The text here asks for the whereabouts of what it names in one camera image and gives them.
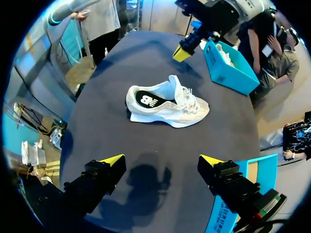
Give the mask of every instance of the cable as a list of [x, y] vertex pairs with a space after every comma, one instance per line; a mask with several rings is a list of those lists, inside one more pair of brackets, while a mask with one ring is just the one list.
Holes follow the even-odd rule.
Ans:
[[48, 107], [46, 107], [43, 103], [41, 103], [34, 95], [33, 93], [30, 91], [29, 86], [26, 84], [24, 78], [22, 77], [22, 75], [20, 74], [19, 70], [15, 67], [16, 72], [18, 73], [18, 75], [20, 76], [20, 78], [23, 80], [23, 83], [25, 84], [27, 90], [29, 91], [29, 93], [33, 96], [33, 98], [38, 101], [43, 107], [45, 107], [47, 110], [49, 110], [51, 113], [53, 113], [55, 116], [57, 116], [59, 119], [61, 119], [62, 121], [64, 121], [59, 115], [57, 115], [56, 113], [54, 113], [52, 110], [50, 110]]
[[[65, 50], [65, 48], [64, 48], [64, 46], [63, 46], [63, 44], [62, 44], [62, 41], [59, 41], [59, 44], [60, 44], [60, 47], [62, 47], [62, 50]], [[65, 52], [65, 55], [66, 55], [66, 57], [67, 57], [67, 60], [68, 60], [68, 64], [70, 64], [70, 62], [69, 62], [69, 57], [68, 57], [68, 54]]]
[[[31, 119], [30, 119], [30, 116], [20, 107], [20, 110], [28, 117], [28, 119], [31, 121]], [[60, 128], [60, 129], [63, 129], [62, 127], [60, 127], [60, 126], [57, 126], [57, 125], [55, 125], [55, 126], [53, 126], [51, 129], [50, 129], [50, 131], [49, 132], [42, 132], [42, 130], [40, 130], [35, 124], [33, 124], [35, 127], [36, 127], [36, 129], [39, 131], [39, 132], [41, 132], [43, 135], [48, 135], [48, 134], [50, 134], [51, 132], [52, 132], [52, 130], [54, 129], [54, 128]]]
[[189, 27], [190, 27], [190, 24], [191, 24], [191, 20], [192, 20], [192, 15], [190, 16], [190, 19], [189, 19], [189, 23], [188, 23], [188, 26], [187, 26], [187, 30], [186, 30], [185, 36], [186, 36], [187, 33], [188, 33], [188, 30], [189, 30]]
[[76, 41], [77, 41], [78, 48], [79, 48], [80, 57], [81, 57], [81, 61], [79, 63], [82, 63], [82, 60], [83, 60], [82, 49], [81, 49], [80, 42], [79, 42], [79, 39], [78, 39], [78, 35], [77, 35], [76, 29], [75, 29], [76, 25], [77, 25], [77, 21], [76, 21], [77, 16], [78, 16], [78, 14], [76, 14], [76, 16], [74, 18], [73, 33], [75, 34]]
[[[28, 119], [29, 119], [30, 121], [32, 121], [32, 120], [30, 119], [29, 115], [28, 115], [22, 108], [20, 108], [20, 110], [26, 115], [26, 117], [28, 117]], [[38, 130], [38, 132], [41, 132], [40, 129], [39, 129], [35, 124], [33, 124], [33, 125], [34, 125], [35, 128]]]
[[285, 224], [286, 222], [287, 222], [287, 219], [276, 219], [276, 220], [272, 220], [272, 221], [261, 222], [255, 226], [252, 226], [252, 227], [246, 229], [244, 231], [244, 233], [253, 233], [253, 232], [255, 232], [255, 230], [258, 230], [262, 227], [267, 227], [267, 226], [271, 226], [271, 225], [278, 224], [278, 223]]
[[30, 116], [36, 123], [38, 123], [40, 126], [42, 126], [46, 131], [48, 131], [48, 129], [45, 128], [44, 125], [42, 125], [41, 120], [37, 117], [37, 115], [35, 114], [35, 112], [34, 112], [33, 109], [29, 109], [29, 108], [27, 108], [27, 107], [24, 106], [24, 105], [20, 105], [20, 104], [18, 104], [18, 105], [19, 105], [19, 107], [22, 107], [24, 110], [27, 109], [28, 111], [32, 112], [33, 115], [35, 116], [35, 118], [37, 118], [38, 121], [36, 121], [36, 120], [28, 113], [29, 116]]
[[61, 130], [63, 129], [63, 128], [60, 127], [60, 126], [54, 125], [54, 126], [50, 129], [50, 131], [49, 131], [48, 133], [43, 133], [43, 134], [44, 134], [44, 135], [50, 134], [54, 128], [60, 128]]

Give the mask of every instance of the sneaker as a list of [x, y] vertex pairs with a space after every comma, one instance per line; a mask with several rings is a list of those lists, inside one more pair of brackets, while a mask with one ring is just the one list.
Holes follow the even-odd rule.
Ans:
[[174, 128], [196, 124], [209, 112], [208, 103], [182, 86], [176, 75], [155, 86], [130, 87], [126, 106], [132, 122], [163, 121]]

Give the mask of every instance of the dark gray table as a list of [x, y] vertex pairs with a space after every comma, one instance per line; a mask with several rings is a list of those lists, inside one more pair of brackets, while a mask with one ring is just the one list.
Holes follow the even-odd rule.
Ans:
[[[197, 172], [199, 155], [234, 161], [259, 156], [250, 99], [211, 82], [200, 48], [182, 63], [173, 60], [181, 38], [129, 33], [97, 67], [76, 103], [65, 134], [61, 183], [77, 178], [92, 159], [126, 157], [127, 172], [113, 195], [86, 216], [97, 225], [117, 232], [203, 233], [214, 197]], [[130, 122], [128, 88], [155, 85], [170, 74], [209, 103], [207, 117], [182, 129]]]

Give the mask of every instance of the white device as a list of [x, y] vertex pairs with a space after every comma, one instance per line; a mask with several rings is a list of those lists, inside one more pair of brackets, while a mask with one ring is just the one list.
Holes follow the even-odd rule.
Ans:
[[91, 10], [86, 10], [82, 12], [82, 16], [88, 16], [91, 13]]

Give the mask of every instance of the blue box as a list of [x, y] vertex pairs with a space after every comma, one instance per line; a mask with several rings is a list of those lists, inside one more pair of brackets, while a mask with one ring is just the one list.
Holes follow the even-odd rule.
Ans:
[[229, 53], [231, 62], [235, 67], [225, 63], [216, 45], [210, 40], [203, 51], [210, 78], [215, 83], [248, 95], [259, 85], [252, 68], [239, 51], [221, 41], [217, 42], [217, 44], [221, 44], [223, 51]]

